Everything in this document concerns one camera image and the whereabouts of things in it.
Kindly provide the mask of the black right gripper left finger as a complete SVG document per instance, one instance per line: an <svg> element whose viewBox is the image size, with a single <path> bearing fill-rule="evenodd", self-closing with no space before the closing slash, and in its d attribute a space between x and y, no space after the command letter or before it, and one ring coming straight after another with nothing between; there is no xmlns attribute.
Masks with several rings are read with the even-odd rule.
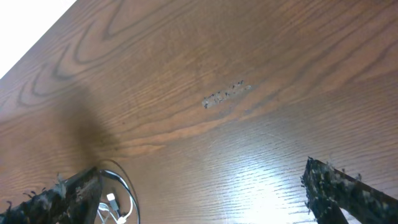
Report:
<svg viewBox="0 0 398 224"><path fill-rule="evenodd" d="M97 167L83 170L68 179L58 179L51 189L32 191L28 201L9 207L1 224L93 224L97 216L103 181Z"/></svg>

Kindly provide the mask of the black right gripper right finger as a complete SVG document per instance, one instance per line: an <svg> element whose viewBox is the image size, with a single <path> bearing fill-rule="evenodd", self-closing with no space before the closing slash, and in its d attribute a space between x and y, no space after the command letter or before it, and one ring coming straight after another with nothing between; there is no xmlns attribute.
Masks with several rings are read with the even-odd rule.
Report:
<svg viewBox="0 0 398 224"><path fill-rule="evenodd" d="M319 224L347 223L343 210L360 223L397 223L397 199L322 161L307 159L301 183Z"/></svg>

